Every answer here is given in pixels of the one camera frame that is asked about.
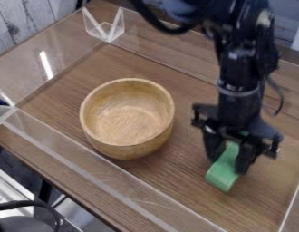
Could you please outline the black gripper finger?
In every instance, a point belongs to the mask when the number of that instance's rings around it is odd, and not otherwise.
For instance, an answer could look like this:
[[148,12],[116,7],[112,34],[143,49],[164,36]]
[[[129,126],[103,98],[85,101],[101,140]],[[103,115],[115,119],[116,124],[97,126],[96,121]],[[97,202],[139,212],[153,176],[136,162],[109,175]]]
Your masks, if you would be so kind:
[[238,174],[246,174],[248,172],[248,169],[260,154],[260,149],[254,144],[243,143],[240,145],[240,152],[235,163],[235,170]]
[[227,149],[227,139],[219,132],[203,131],[206,154],[211,162],[216,162]]

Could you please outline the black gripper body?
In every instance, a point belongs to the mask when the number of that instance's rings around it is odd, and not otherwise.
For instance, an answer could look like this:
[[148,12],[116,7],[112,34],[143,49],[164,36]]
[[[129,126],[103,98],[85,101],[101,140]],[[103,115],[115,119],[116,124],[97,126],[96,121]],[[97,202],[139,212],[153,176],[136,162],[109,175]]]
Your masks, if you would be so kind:
[[246,131],[248,136],[240,145],[254,144],[260,149],[260,155],[275,159],[279,155],[283,135],[262,118],[264,90],[266,85],[260,82],[251,89],[236,90],[219,84],[218,104],[192,104],[191,125],[199,128],[202,133],[204,130],[219,132],[226,139]]

